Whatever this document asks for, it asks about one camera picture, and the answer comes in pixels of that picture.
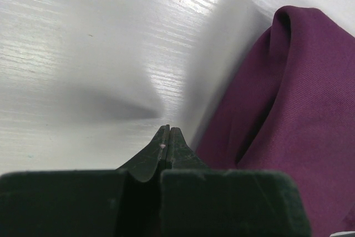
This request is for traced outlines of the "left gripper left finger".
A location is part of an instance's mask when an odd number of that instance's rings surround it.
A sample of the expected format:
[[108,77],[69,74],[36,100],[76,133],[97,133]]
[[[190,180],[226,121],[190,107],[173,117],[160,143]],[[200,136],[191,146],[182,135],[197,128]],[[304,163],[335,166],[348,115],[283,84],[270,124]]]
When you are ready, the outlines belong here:
[[118,169],[1,176],[2,236],[159,236],[170,127]]

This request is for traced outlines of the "purple cloth drape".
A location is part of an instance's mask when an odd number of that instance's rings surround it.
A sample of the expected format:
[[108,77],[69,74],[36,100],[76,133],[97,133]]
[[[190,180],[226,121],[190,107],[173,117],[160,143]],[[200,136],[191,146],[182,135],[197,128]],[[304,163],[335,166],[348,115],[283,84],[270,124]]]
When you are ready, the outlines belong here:
[[236,72],[197,147],[214,169],[296,182],[313,236],[354,229],[354,37],[284,6]]

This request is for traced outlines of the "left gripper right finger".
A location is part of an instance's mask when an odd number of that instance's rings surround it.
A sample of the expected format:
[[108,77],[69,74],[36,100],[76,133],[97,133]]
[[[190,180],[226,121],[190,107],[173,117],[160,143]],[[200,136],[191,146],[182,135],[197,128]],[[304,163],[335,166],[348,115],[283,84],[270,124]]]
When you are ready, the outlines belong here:
[[160,178],[162,236],[311,236],[298,189],[286,174],[212,170],[169,134]]

